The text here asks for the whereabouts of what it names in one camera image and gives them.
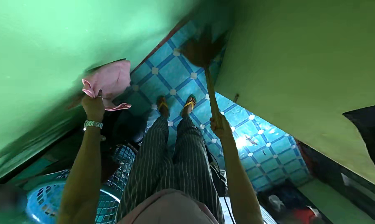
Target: yellow flip-flop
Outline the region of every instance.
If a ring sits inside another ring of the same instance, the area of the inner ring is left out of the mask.
[[[188,103],[186,103],[185,106],[183,107],[183,109],[185,109],[185,107],[187,107],[188,105],[191,105],[191,110],[193,111],[194,106],[197,104],[197,99],[196,99],[196,97],[195,97],[193,94],[190,94],[190,96],[188,97],[188,99],[189,99],[190,97],[193,97],[194,100],[191,100],[191,101],[189,101]]]
[[[159,96],[159,97],[157,97],[157,102],[158,102],[158,101],[160,100],[160,98],[162,98],[162,97],[165,98],[165,96]],[[157,105],[157,109],[160,110],[160,108],[161,108],[162,106],[165,106],[165,107],[169,110],[167,103],[166,103],[165,101],[162,101],[162,100],[161,100],[160,105]]]

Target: striped pants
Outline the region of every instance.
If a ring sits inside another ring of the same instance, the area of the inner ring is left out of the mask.
[[[184,116],[176,136],[175,153],[170,155],[167,119],[160,116],[149,129],[132,165],[117,221],[152,194],[171,188],[204,203],[220,224],[225,223],[201,131]]]

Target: hand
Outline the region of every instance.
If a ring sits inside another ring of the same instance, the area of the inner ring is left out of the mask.
[[[211,130],[218,136],[220,140],[225,138],[233,138],[232,129],[226,117],[218,112],[218,118],[220,120],[220,127],[217,126],[215,119],[210,118],[211,121]]]
[[[99,90],[99,94],[95,98],[85,95],[81,104],[87,114],[87,120],[102,122],[105,113],[105,106],[103,105],[102,100],[102,90]]]

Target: watch strap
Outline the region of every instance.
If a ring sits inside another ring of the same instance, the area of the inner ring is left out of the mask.
[[[93,127],[97,127],[97,128],[102,129],[103,128],[103,123],[96,122],[96,121],[91,121],[91,120],[86,120],[85,123],[84,123],[84,130],[87,127],[89,127],[89,126],[93,126]]]

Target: pink shirt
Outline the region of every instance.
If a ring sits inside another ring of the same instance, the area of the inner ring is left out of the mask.
[[[218,224],[210,210],[182,191],[165,189],[148,197],[117,224]]]

